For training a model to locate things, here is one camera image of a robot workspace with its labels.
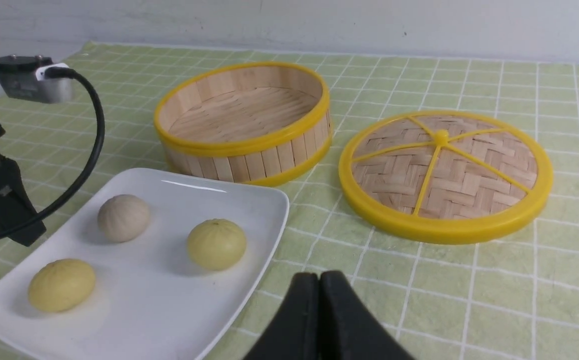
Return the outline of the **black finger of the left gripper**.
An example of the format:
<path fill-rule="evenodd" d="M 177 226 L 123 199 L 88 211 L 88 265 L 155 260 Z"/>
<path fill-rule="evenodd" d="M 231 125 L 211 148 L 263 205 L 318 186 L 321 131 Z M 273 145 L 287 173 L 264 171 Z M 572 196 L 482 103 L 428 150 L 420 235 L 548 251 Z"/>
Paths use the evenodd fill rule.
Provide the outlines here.
<path fill-rule="evenodd" d="M 24 188 L 17 162 L 2 157 L 0 159 L 0 233 L 26 223 L 37 214 Z"/>

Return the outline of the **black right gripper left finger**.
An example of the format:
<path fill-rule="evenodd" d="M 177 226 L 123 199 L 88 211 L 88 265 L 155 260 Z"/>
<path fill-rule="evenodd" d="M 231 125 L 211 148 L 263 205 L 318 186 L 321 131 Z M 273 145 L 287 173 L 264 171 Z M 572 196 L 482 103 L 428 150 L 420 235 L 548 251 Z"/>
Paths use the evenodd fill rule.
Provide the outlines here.
<path fill-rule="evenodd" d="M 275 316 L 244 359 L 317 360 L 319 292 L 317 274 L 294 274 Z"/>

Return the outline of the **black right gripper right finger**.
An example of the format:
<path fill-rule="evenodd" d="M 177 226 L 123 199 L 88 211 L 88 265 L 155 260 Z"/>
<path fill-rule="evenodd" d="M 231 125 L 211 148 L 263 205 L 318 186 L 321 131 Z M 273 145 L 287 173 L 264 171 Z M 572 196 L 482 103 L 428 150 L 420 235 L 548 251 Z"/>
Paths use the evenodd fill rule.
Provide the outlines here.
<path fill-rule="evenodd" d="M 344 273 L 323 272 L 319 292 L 322 360 L 413 360 L 366 308 Z"/>

